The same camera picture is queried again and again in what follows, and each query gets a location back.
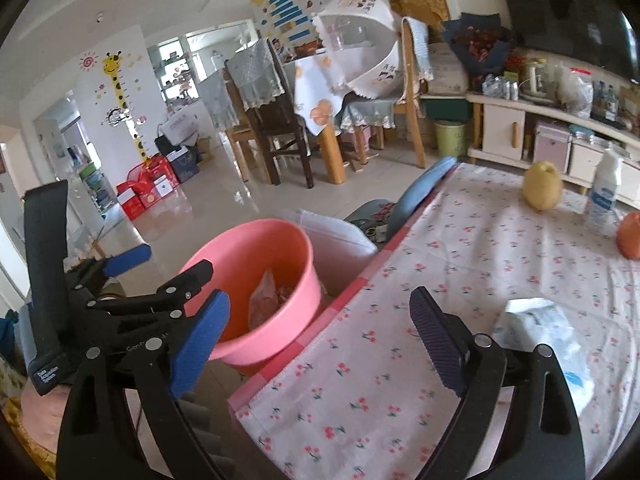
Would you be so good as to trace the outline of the black television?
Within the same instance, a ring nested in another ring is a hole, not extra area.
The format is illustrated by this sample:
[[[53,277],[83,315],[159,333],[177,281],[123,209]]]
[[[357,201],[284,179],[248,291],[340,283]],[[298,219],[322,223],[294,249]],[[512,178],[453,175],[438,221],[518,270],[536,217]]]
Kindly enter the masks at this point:
[[[506,0],[516,43],[639,79],[639,29],[616,0]]]

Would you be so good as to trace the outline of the grey cushioned stool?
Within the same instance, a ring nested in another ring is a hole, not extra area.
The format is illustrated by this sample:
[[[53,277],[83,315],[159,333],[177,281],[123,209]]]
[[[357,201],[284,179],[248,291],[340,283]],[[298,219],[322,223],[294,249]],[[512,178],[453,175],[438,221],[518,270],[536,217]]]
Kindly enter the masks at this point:
[[[314,250],[314,268],[333,298],[371,263],[378,248],[353,224],[303,209],[278,211],[276,217],[301,228]]]

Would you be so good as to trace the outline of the giraffe height wall sticker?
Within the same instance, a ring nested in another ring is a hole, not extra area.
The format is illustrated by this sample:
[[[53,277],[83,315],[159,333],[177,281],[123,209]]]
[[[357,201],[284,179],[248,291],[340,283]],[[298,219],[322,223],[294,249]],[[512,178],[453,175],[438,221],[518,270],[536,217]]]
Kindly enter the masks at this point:
[[[107,52],[102,61],[103,73],[110,78],[112,83],[114,95],[117,101],[117,108],[119,110],[119,118],[126,124],[142,162],[147,162],[149,157],[148,154],[146,154],[146,149],[144,148],[142,135],[139,133],[137,126],[134,123],[134,118],[131,116],[126,90],[120,81],[120,64],[122,64],[122,52]]]

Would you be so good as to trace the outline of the wooden dining chair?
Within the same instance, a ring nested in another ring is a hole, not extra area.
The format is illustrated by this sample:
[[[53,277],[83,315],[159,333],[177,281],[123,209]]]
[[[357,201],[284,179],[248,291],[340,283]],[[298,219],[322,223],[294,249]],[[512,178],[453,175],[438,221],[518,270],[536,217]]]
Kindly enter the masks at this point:
[[[356,153],[364,153],[363,129],[371,128],[375,133],[396,128],[397,115],[404,116],[416,162],[420,168],[426,167],[425,148],[422,141],[419,116],[422,88],[434,79],[434,70],[428,52],[427,24],[404,16],[400,28],[400,68],[399,86],[386,96],[367,99],[363,96],[348,98],[338,115],[341,133],[354,136]]]

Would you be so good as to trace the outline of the white milk bottle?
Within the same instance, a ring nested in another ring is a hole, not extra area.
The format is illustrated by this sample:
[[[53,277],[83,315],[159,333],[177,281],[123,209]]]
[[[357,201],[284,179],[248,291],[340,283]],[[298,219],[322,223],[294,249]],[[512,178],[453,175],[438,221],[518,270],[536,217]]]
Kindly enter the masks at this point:
[[[623,159],[612,148],[603,153],[584,210],[585,227],[591,232],[602,234],[610,222],[622,183],[622,166]]]

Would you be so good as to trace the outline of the blue chair back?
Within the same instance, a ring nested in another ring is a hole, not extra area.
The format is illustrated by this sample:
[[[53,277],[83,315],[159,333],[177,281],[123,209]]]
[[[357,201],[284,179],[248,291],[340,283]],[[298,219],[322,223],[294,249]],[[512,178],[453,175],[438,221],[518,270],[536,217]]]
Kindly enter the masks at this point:
[[[406,224],[436,184],[457,165],[458,159],[447,156],[439,159],[433,166],[424,171],[400,196],[386,222],[386,242],[389,242]]]

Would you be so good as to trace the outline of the red apple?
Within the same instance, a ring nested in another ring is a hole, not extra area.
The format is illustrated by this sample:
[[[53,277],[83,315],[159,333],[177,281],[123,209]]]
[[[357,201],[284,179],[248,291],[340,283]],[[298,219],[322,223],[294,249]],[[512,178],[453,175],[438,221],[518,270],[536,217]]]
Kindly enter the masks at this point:
[[[631,211],[620,222],[616,232],[620,253],[629,260],[640,259],[640,212]]]

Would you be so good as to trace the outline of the red gift boxes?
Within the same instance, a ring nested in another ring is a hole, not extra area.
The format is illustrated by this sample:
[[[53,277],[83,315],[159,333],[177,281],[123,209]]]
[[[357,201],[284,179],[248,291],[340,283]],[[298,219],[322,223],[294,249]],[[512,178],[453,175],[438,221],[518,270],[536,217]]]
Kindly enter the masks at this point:
[[[157,154],[128,172],[125,181],[116,186],[116,197],[126,217],[134,220],[179,185],[168,159]]]

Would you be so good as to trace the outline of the dark flower bouquet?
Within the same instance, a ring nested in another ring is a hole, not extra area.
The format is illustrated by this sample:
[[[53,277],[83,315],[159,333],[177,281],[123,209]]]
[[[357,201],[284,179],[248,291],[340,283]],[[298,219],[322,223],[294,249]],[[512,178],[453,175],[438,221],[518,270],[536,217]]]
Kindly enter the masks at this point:
[[[442,38],[472,77],[499,75],[511,51],[511,31],[496,14],[462,12],[444,21]]]

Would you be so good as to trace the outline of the white tv cabinet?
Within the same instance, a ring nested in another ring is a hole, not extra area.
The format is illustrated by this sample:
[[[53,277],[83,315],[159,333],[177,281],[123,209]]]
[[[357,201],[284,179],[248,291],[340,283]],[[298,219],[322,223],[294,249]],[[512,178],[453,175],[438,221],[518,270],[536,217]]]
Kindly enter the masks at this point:
[[[473,109],[472,160],[526,169],[551,162],[564,181],[590,188],[606,150],[620,155],[622,184],[617,199],[639,207],[639,139],[591,118],[526,100],[510,101],[469,93]]]

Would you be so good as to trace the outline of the small yellow pear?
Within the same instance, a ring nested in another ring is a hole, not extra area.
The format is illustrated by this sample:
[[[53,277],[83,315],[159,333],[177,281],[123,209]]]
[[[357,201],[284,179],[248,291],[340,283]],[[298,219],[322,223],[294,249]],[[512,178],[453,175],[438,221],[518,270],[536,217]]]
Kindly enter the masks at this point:
[[[538,211],[553,209],[563,196],[563,181],[552,162],[535,162],[524,174],[524,200]]]

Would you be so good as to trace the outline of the dining table with cloth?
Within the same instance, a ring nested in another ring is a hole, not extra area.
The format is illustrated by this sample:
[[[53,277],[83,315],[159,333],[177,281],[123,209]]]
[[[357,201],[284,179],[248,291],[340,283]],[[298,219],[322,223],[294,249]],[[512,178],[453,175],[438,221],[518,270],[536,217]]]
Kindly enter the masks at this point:
[[[345,183],[345,163],[338,144],[341,130],[335,125],[349,92],[341,70],[327,53],[298,58],[283,68],[293,91],[295,113],[303,119],[311,139],[319,143],[329,182]]]

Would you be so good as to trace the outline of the green trash bin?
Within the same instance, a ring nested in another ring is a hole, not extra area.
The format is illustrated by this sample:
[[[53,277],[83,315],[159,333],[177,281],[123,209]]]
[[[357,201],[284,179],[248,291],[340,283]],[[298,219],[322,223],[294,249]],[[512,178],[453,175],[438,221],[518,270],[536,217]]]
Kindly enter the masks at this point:
[[[438,154],[446,156],[464,156],[466,154],[466,125],[464,122],[439,120],[435,122]]]

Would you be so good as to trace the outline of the white mesh food cover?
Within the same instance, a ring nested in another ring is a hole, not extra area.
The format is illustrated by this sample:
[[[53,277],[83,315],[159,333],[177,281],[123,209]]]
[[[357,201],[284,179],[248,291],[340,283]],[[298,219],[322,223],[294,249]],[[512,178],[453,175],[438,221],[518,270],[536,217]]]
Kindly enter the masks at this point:
[[[400,17],[386,1],[331,0],[312,24],[342,87],[375,100],[400,86]]]

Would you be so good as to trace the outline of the pink storage box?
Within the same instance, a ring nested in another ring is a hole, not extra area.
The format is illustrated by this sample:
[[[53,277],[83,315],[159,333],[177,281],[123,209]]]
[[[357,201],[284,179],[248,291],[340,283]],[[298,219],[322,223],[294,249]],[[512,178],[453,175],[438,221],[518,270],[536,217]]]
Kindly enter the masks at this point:
[[[537,122],[533,163],[551,162],[560,174],[565,174],[570,160],[572,134],[567,128],[553,122]]]

